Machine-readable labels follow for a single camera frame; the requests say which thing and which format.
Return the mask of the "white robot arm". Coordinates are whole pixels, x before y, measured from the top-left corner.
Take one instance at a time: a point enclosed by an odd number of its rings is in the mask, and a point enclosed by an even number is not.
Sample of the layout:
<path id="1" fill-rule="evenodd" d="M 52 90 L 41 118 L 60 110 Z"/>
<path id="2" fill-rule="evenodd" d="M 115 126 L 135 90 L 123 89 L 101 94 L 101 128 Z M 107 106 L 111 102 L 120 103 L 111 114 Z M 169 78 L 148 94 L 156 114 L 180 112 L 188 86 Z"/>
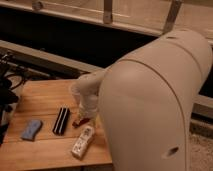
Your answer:
<path id="1" fill-rule="evenodd" d="M 191 113 L 212 67 L 206 38 L 178 29 L 76 80 L 79 114 L 101 117 L 115 171 L 189 171 Z"/>

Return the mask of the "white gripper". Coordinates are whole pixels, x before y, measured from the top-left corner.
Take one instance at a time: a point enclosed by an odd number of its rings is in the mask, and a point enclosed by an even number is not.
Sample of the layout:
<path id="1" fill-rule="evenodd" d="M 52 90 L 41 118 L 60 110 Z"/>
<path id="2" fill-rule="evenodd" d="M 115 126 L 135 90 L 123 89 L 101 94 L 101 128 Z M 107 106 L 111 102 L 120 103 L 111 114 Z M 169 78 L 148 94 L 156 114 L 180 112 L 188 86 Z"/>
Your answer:
<path id="1" fill-rule="evenodd" d="M 95 122 L 98 113 L 97 96 L 81 96 L 78 110 L 78 120 L 90 119 L 89 122 Z"/>

